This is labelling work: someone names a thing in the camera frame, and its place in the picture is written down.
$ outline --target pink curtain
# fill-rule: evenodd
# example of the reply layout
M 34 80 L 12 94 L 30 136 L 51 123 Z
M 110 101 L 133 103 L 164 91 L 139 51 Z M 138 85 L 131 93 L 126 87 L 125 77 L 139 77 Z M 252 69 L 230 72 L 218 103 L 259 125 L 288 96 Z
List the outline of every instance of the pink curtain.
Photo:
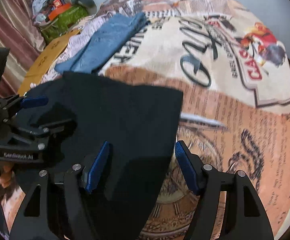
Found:
M 45 48 L 39 30 L 32 25 L 33 0 L 0 0 L 0 47 L 10 49 L 0 83 L 0 96 L 17 93 L 25 74 Z

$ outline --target cardboard box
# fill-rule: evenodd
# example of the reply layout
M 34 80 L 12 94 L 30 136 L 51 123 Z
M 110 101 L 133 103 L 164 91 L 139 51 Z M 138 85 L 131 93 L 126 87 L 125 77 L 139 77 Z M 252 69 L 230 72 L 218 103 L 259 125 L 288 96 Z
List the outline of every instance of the cardboard box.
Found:
M 80 30 L 72 30 L 63 36 L 52 40 L 30 67 L 17 93 L 23 96 L 30 89 L 31 83 L 39 84 L 53 61 L 56 60 L 67 47 L 69 38 L 79 32 Z

